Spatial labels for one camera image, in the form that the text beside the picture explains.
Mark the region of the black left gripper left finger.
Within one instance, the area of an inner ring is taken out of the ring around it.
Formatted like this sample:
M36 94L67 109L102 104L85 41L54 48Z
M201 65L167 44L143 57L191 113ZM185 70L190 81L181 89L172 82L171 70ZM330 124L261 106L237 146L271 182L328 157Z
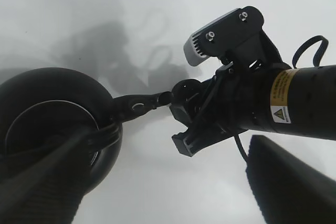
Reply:
M1 223L72 223L89 177L88 136L76 134L1 182Z

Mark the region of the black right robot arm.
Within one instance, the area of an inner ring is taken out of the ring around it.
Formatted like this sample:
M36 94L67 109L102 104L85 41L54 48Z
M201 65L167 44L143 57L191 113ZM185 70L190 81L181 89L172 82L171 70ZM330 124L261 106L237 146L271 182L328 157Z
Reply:
M191 157L249 130L334 140L335 66L320 64L328 44L314 36L291 65L233 57L204 82L179 82L170 110L187 129L172 137L177 150Z

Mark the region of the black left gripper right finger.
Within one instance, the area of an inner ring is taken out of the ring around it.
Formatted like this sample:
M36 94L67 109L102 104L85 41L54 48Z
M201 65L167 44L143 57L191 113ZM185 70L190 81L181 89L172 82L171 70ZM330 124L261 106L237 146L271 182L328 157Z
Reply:
M271 139L252 136L246 175L266 223L335 223L335 180Z

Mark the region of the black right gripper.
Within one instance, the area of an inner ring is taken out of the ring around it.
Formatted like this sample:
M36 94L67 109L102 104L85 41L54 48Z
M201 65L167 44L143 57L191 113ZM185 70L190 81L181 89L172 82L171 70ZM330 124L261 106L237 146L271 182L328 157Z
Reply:
M288 66L267 37L251 37L217 57L222 66L212 78L186 79L172 89L170 110L187 127L172 136L178 152L194 156L208 140L225 140L247 130L270 128L272 76Z

